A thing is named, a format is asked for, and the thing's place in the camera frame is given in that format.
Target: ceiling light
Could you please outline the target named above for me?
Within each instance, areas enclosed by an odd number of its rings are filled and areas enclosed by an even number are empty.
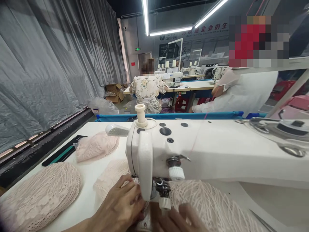
[[[213,13],[215,13],[224,3],[228,0],[222,0],[216,4],[200,21],[197,22],[194,28],[198,28],[206,19],[208,19]]]
[[[149,35],[148,4],[147,4],[147,1],[148,1],[148,0],[142,0],[146,36]]]
[[[189,31],[189,30],[192,30],[192,27],[183,27],[183,28],[177,28],[177,29],[172,29],[168,31],[154,32],[154,33],[150,33],[150,36],[170,34],[170,33],[182,32],[182,31]]]

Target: curtain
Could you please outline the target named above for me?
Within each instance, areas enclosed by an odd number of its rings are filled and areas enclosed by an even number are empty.
[[[125,82],[106,0],[0,1],[0,153]]]

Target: lace fabric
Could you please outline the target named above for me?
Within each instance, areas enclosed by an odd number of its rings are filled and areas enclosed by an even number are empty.
[[[118,144],[119,137],[108,136],[105,131],[81,138],[75,152],[77,162],[101,159],[115,151]]]
[[[36,232],[51,223],[78,196],[82,179],[77,168],[61,162],[47,166],[0,204],[7,232]]]
[[[111,161],[94,184],[102,200],[121,175],[129,174],[126,159]],[[172,206],[178,210],[182,203],[190,203],[209,232],[265,232],[236,202],[208,183],[199,180],[170,181]],[[145,219],[137,224],[137,231],[152,231],[149,207]]]
[[[96,194],[101,198],[102,201],[106,198],[109,190],[116,184],[122,175],[130,174],[128,161],[126,159],[115,159],[110,161],[104,172],[98,177],[94,183],[94,190]],[[137,230],[139,231],[151,231],[150,215],[149,215],[149,204],[147,203],[143,214],[145,219],[137,224]]]

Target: scissors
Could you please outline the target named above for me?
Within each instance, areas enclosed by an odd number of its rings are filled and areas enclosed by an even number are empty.
[[[267,222],[265,222],[262,218],[260,218],[255,212],[250,210],[251,213],[257,218],[257,220],[262,223],[262,225],[269,231],[269,232],[277,232],[274,228],[272,228]]]

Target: cardboard box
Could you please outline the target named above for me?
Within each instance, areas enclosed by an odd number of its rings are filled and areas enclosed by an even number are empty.
[[[121,84],[110,84],[110,85],[107,85],[106,86],[106,91],[107,92],[113,92],[113,93],[115,93],[115,94],[118,94],[118,93],[120,93],[121,91],[120,91],[120,89],[121,89]]]
[[[125,98],[123,92],[120,91],[116,96],[106,97],[106,100],[110,100],[113,103],[120,103]]]

